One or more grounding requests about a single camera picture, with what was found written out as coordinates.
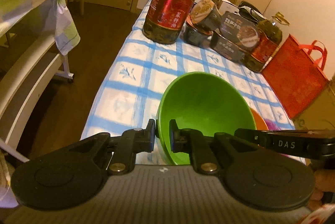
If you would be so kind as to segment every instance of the ribbed gray surface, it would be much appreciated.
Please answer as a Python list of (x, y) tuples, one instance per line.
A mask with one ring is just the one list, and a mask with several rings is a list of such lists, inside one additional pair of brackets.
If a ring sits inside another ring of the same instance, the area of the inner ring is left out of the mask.
[(254, 210), (233, 199), (215, 177), (191, 166), (136, 165), (133, 172), (112, 176), (93, 199), (76, 208), (40, 212), (20, 208), (6, 224), (229, 223), (294, 224), (309, 213)]

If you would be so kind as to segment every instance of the blue and white checkered tablecloth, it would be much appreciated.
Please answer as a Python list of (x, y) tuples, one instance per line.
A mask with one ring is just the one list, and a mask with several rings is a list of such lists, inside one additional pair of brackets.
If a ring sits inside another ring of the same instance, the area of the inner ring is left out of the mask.
[[(261, 74), (233, 63), (212, 49), (201, 49), (180, 38), (172, 45), (157, 44), (142, 34), (149, 4), (133, 25), (95, 97), (81, 139), (99, 132), (119, 136), (125, 130), (145, 128), (156, 118), (168, 85), (186, 72), (202, 71), (232, 84), (250, 107), (281, 129), (293, 129), (281, 103)], [(136, 163), (164, 164), (155, 141), (152, 153), (140, 153)]]

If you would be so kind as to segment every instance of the black food container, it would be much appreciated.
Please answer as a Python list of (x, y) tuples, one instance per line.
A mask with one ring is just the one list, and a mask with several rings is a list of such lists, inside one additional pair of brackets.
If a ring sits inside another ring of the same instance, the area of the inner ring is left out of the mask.
[(209, 46), (208, 37), (213, 34), (212, 31), (205, 31), (200, 28), (196, 28), (191, 21), (190, 16), (186, 18), (186, 27), (183, 33), (183, 40), (189, 44), (206, 48)]
[(245, 55), (245, 50), (223, 37), (218, 29), (213, 32), (210, 47), (232, 62), (239, 62)]
[(249, 53), (259, 43), (257, 27), (235, 13), (225, 13), (222, 16), (220, 33), (224, 38), (247, 50)]
[(199, 1), (190, 12), (195, 27), (213, 31), (220, 27), (221, 15), (212, 0)]

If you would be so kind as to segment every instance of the red bag handle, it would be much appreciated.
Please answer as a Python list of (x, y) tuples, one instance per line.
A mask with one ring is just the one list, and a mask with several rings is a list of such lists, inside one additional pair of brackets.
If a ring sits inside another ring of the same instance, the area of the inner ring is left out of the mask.
[[(324, 49), (322, 49), (320, 46), (316, 46), (315, 44), (317, 42), (319, 42), (320, 44), (322, 44), (324, 46)], [(320, 42), (318, 40), (315, 40), (315, 41), (312, 42), (311, 45), (309, 45), (309, 44), (301, 44), (301, 45), (299, 45), (299, 49), (303, 49), (303, 48), (308, 49), (308, 52), (307, 52), (308, 55), (311, 55), (312, 50), (317, 50), (317, 51), (321, 52), (322, 57), (316, 59), (314, 61), (314, 64), (317, 65), (317, 66), (319, 66), (319, 63), (322, 61), (321, 70), (323, 70), (324, 67), (325, 67), (326, 60), (327, 60), (327, 55), (328, 55), (328, 51), (326, 49), (326, 46), (322, 42)]]

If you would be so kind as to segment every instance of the metal screw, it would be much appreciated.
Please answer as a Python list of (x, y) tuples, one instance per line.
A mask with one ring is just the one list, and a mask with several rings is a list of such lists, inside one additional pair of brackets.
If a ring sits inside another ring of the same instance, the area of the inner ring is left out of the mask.
[(121, 172), (126, 169), (126, 165), (123, 163), (113, 163), (109, 166), (109, 169), (115, 172)]
[(204, 163), (200, 166), (200, 168), (206, 172), (213, 172), (217, 170), (217, 165), (214, 163)]

